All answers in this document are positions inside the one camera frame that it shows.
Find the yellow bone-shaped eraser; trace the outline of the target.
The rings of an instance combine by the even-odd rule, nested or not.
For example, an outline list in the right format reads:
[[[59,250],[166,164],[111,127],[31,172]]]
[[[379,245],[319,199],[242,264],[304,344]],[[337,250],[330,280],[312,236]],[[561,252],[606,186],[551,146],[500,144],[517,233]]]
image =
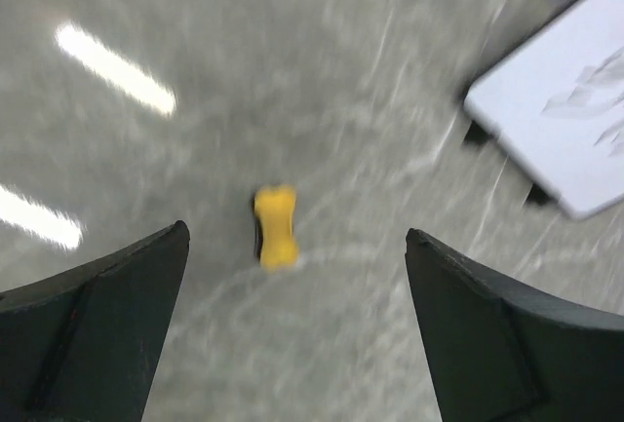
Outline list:
[[[266,271],[293,267],[299,248],[293,233],[296,192],[289,185],[266,186],[253,195],[256,251]]]

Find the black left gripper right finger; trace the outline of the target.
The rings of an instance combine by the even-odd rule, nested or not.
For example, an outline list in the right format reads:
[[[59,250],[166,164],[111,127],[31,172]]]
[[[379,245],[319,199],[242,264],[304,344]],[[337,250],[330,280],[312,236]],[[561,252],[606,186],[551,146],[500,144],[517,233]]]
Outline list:
[[[411,229],[409,287],[445,421],[620,421],[623,318]]]

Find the white whiteboard black frame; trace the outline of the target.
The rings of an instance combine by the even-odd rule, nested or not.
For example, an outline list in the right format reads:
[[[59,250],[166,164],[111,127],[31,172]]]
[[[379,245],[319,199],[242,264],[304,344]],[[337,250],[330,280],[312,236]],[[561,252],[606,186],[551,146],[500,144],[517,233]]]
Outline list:
[[[477,77],[466,113],[574,219],[623,200],[623,0],[576,0]]]

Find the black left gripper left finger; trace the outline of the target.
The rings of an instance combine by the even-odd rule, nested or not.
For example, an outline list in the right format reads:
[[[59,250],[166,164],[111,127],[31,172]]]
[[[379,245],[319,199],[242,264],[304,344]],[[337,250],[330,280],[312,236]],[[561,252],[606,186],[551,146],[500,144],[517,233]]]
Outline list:
[[[188,253],[179,220],[2,292],[2,420],[141,420]]]

